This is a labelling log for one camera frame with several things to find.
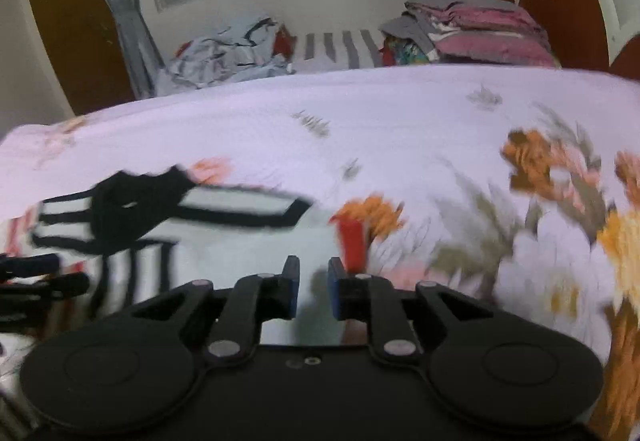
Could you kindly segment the striped black red white shirt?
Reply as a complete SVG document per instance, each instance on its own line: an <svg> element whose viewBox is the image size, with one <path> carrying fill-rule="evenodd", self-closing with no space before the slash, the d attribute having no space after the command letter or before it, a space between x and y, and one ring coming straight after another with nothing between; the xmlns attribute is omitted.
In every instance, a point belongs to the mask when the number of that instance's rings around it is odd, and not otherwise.
<svg viewBox="0 0 640 441"><path fill-rule="evenodd" d="M230 288L244 276L300 265L296 319L262 328L263 343L335 346L326 269L343 244L329 210L306 196L249 187L202 186L174 167L157 176L119 172L93 188L38 204L22 252L55 253L82 265L91 322L170 289L208 279Z"/></svg>

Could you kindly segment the crumpled grey white clothes pile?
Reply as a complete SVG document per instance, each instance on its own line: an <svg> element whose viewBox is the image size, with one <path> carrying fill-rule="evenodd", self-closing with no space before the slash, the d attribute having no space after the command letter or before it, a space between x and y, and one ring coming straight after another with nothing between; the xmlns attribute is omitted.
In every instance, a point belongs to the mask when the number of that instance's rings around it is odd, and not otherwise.
<svg viewBox="0 0 640 441"><path fill-rule="evenodd" d="M267 13L242 16L179 47L158 72L155 95L292 74L296 42Z"/></svg>

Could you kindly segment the floral white bed sheet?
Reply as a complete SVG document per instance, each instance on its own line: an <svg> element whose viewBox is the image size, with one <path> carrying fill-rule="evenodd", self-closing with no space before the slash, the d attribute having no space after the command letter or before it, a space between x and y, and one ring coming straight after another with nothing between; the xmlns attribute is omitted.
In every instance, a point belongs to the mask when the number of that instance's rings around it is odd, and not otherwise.
<svg viewBox="0 0 640 441"><path fill-rule="evenodd" d="M1 142L1 255L39 203L118 174L306 196L348 274L401 292L412 360L335 346L203 355L208 279L87 322L1 314L1 433L24 440L634 440L639 87L411 66L131 102Z"/></svg>

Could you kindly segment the grey striped white mattress cover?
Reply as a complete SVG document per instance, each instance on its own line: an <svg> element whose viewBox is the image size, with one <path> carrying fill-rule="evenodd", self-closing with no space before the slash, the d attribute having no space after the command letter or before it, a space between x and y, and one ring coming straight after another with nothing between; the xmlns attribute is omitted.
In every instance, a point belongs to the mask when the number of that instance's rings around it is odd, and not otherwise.
<svg viewBox="0 0 640 441"><path fill-rule="evenodd" d="M383 44L384 35L377 28L300 35L292 68L302 74L382 68Z"/></svg>

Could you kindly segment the colourful folded cloth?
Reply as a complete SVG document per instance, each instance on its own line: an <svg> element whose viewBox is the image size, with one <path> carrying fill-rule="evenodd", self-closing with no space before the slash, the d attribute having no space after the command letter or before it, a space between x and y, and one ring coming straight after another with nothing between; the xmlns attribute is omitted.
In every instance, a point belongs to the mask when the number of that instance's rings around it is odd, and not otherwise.
<svg viewBox="0 0 640 441"><path fill-rule="evenodd" d="M437 57L429 56L413 40L387 35L381 49L384 66L420 65L435 62Z"/></svg>

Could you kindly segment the brown wooden door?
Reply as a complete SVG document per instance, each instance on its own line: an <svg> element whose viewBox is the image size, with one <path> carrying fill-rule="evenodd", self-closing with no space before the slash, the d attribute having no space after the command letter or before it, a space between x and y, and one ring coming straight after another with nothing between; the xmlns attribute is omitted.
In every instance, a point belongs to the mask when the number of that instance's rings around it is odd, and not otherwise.
<svg viewBox="0 0 640 441"><path fill-rule="evenodd" d="M56 78L79 115L134 101L105 0L29 0Z"/></svg>

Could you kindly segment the pink grey folded blankets stack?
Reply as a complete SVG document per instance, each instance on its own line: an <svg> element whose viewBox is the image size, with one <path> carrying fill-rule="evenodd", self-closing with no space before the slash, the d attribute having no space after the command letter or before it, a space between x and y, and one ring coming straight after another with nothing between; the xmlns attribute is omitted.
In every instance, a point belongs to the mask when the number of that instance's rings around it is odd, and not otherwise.
<svg viewBox="0 0 640 441"><path fill-rule="evenodd" d="M429 63L558 68L547 32L523 8L504 0L408 0L384 35L413 40Z"/></svg>

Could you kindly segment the red white scalloped headboard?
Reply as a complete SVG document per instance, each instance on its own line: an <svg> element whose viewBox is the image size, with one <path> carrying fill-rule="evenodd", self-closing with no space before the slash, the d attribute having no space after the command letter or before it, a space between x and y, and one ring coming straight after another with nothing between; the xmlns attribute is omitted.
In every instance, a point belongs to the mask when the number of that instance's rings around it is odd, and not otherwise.
<svg viewBox="0 0 640 441"><path fill-rule="evenodd" d="M623 23L614 0L508 0L548 33L562 68L639 79L639 18Z"/></svg>

